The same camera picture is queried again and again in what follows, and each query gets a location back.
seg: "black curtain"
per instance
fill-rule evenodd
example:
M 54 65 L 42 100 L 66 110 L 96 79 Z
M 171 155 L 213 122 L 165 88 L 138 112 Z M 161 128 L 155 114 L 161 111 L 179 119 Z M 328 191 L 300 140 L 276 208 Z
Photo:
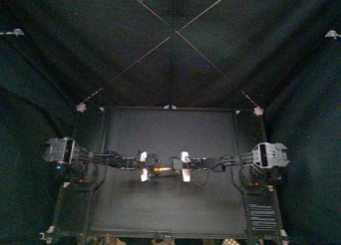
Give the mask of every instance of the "black curtain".
M 290 244 L 340 244 L 341 42 L 325 39 L 268 110 L 272 141 L 289 147 L 281 189 Z

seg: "black panel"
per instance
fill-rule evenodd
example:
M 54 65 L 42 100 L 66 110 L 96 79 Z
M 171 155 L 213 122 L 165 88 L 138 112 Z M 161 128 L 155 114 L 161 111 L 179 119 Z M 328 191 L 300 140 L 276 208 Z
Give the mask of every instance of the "black panel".
M 107 148 L 126 156 L 155 153 L 165 164 L 182 151 L 190 157 L 234 154 L 232 113 L 113 111 Z
M 111 114 L 107 148 L 126 156 L 146 150 L 159 155 L 162 165 L 170 165 L 169 158 L 183 150 L 191 157 L 236 153 L 233 112 L 113 110 Z M 92 231 L 119 236 L 133 232 L 151 236 L 162 231 L 177 237 L 244 236 L 242 197 L 230 172 L 211 172 L 203 186 L 197 183 L 205 182 L 206 172 L 191 174 L 191 183 L 183 183 L 173 172 L 141 182 L 138 171 L 110 168 Z

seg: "metal frame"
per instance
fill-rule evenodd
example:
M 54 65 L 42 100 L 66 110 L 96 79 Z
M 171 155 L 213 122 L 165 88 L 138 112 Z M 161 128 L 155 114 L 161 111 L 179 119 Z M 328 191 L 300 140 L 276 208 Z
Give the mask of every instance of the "metal frame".
M 151 107 L 111 107 L 106 109 L 106 113 L 103 115 L 102 119 L 102 150 L 106 149 L 106 142 L 107 142 L 107 133 L 109 133 L 109 121 L 111 118 L 109 110 L 150 110 L 150 111 L 165 111 L 169 112 L 170 110 L 165 110 L 162 108 L 151 108 Z M 238 138 L 240 138 L 240 132 L 238 132 L 238 116 L 236 113 L 236 110 L 228 110 L 228 109 L 199 109 L 199 108 L 181 108 L 175 110 L 177 112 L 233 112 L 233 125 L 234 125 L 234 137 L 236 137 L 236 153 L 240 154 L 240 146 L 238 146 Z M 264 122 L 262 119 L 258 119 L 262 129 L 262 139 L 266 140 L 266 133 L 264 129 Z M 273 191 L 269 190 L 260 190 L 258 192 L 249 191 L 248 189 L 244 189 L 240 185 L 240 181 L 236 178 L 236 172 L 238 171 L 238 166 L 232 169 L 232 173 L 234 173 L 233 177 L 233 184 L 238 188 L 242 200 L 244 200 L 244 210 L 245 210 L 245 219 L 246 219 L 246 229 L 245 233 L 240 235 L 226 235 L 226 234 L 211 234 L 211 235 L 203 235 L 203 234 L 193 234 L 193 233 L 178 233 L 175 235 L 175 238 L 201 238 L 201 239 L 238 239 L 238 240 L 248 240 L 248 245 L 254 245 L 258 239 L 266 239 L 273 240 L 278 245 L 282 244 L 282 237 L 281 237 L 281 230 L 282 230 L 282 222 L 281 222 L 281 213 L 280 213 L 280 207 L 278 207 L 278 201 L 277 201 L 277 191 L 276 187 Z M 87 211 L 86 211 L 86 221 L 83 225 L 83 229 L 79 232 L 64 232 L 60 230 L 54 231 L 52 233 L 47 234 L 47 240 L 50 238 L 54 238 L 52 244 L 62 238 L 63 236 L 76 236 L 79 239 L 79 244 L 86 245 L 87 244 L 87 238 L 88 237 L 141 237 L 141 238 L 154 238 L 163 235 L 170 235 L 167 232 L 145 232 L 138 233 L 134 230 L 126 230 L 121 232 L 115 231 L 92 231 L 91 230 L 91 218 L 95 211 L 94 208 L 94 201 L 98 195 L 100 184 L 95 185 L 88 191 L 87 195 Z M 54 224 L 52 226 L 58 225 L 58 221 L 60 218 L 60 212 L 63 210 L 63 202 L 66 200 L 67 195 L 67 189 L 62 186 L 59 198 L 58 198 L 58 205 L 55 210 L 55 216 L 54 216 Z M 273 232 L 254 232 L 252 230 L 252 219 L 250 219 L 250 208 L 249 204 L 253 203 L 257 198 L 261 197 L 262 201 L 266 202 L 266 205 L 272 206 L 272 209 L 274 211 L 274 219 L 277 222 L 276 229 Z

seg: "black tent ceiling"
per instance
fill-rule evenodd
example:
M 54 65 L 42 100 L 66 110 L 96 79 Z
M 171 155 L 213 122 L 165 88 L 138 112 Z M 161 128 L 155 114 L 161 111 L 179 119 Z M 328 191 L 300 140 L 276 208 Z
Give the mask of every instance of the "black tent ceiling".
M 6 0 L 79 103 L 266 107 L 339 19 L 340 0 Z

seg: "fabric wall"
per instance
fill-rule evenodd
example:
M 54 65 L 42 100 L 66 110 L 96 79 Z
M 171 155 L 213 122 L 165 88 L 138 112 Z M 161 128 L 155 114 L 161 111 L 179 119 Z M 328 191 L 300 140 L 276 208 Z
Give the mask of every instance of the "fabric wall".
M 4 9 L 0 26 L 20 28 Z M 42 159 L 44 141 L 72 135 L 71 102 L 38 62 L 23 38 L 0 38 L 0 244 L 40 244 L 59 186 Z
M 281 205 L 290 244 L 340 244 L 341 42 L 325 39 L 270 106 L 272 141 L 289 147 Z

